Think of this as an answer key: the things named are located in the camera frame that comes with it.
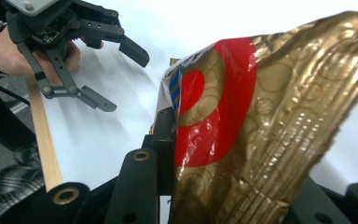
hand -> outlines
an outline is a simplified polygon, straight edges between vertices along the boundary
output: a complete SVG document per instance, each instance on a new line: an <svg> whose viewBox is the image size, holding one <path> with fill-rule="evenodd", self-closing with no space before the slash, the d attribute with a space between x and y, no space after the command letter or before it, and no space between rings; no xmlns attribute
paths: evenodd
<svg viewBox="0 0 358 224"><path fill-rule="evenodd" d="M80 49L72 42L67 42L68 56L65 64L69 72L75 72L80 62ZM48 57L41 52L34 52L34 57L45 72L48 81L61 86L62 82ZM34 71L17 46L11 41L7 27L0 33L0 71L12 76L33 76Z"/></svg>

bolt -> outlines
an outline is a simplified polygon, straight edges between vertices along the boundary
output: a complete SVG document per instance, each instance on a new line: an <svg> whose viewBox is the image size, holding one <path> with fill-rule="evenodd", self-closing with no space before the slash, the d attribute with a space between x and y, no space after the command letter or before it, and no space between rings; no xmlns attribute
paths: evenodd
<svg viewBox="0 0 358 224"><path fill-rule="evenodd" d="M28 11L34 10L34 5L30 1L24 1L24 7Z"/></svg>

floor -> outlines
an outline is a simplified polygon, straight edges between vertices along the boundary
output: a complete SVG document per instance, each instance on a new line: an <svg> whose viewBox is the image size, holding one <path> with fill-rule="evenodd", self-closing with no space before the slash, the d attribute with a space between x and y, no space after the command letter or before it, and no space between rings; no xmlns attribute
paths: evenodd
<svg viewBox="0 0 358 224"><path fill-rule="evenodd" d="M23 98L28 98L24 77L4 77L0 79L0 86L10 90ZM16 99L0 92L2 99L8 104L13 113L31 130L34 130L31 108ZM0 145L0 169L14 164L12 154Z"/></svg>

plaid fabric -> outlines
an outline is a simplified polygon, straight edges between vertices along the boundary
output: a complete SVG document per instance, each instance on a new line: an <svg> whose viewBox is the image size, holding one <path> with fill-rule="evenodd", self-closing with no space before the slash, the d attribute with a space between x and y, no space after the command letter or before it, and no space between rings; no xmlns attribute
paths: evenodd
<svg viewBox="0 0 358 224"><path fill-rule="evenodd" d="M0 30L5 26L0 21ZM0 170L0 216L44 186L37 144L13 153L16 165Z"/></svg>

foil packaging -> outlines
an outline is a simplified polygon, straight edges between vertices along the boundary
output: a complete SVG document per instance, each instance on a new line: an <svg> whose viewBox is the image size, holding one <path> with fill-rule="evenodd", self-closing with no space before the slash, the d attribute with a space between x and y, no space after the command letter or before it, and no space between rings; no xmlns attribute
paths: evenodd
<svg viewBox="0 0 358 224"><path fill-rule="evenodd" d="M358 99L358 12L219 40L174 63L170 223L279 223Z"/></svg>

